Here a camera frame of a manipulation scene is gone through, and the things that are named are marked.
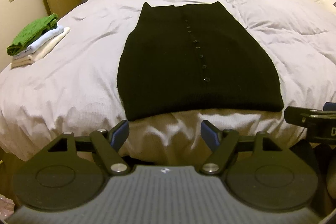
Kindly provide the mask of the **black knit cardigan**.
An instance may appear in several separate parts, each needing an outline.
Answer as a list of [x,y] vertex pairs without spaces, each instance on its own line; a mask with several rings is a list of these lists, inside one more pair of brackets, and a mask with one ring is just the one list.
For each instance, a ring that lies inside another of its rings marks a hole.
[[284,107],[273,61],[219,2],[145,3],[120,57],[117,89],[129,121],[190,110]]

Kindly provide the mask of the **white duvet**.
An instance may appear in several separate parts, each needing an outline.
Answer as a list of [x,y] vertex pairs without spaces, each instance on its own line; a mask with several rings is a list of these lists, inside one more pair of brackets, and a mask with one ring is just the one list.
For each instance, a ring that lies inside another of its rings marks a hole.
[[71,30],[46,57],[1,72],[1,148],[26,161],[65,131],[112,128],[125,118],[118,62],[142,5],[214,2],[268,53],[285,106],[335,100],[335,15],[311,0],[89,0],[61,18]]

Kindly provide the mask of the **light blue folded garment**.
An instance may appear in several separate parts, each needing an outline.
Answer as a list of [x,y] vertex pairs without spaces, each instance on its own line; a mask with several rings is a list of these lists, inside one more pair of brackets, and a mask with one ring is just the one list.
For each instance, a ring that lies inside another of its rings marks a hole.
[[43,34],[40,38],[35,40],[33,43],[31,43],[25,50],[21,51],[20,53],[13,56],[13,59],[20,59],[22,57],[25,57],[29,54],[32,54],[36,52],[41,46],[43,46],[46,42],[53,39],[55,36],[58,36],[64,31],[64,27],[59,25],[55,29],[47,31],[45,34]]

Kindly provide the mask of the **green folded knitwear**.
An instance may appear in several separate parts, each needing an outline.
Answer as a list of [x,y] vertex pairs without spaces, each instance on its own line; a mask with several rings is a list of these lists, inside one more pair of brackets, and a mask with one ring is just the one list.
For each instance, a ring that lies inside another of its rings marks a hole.
[[50,16],[45,16],[29,23],[17,34],[12,43],[7,47],[7,54],[14,56],[27,49],[30,44],[46,32],[55,29],[57,27],[58,18],[59,16],[53,13]]

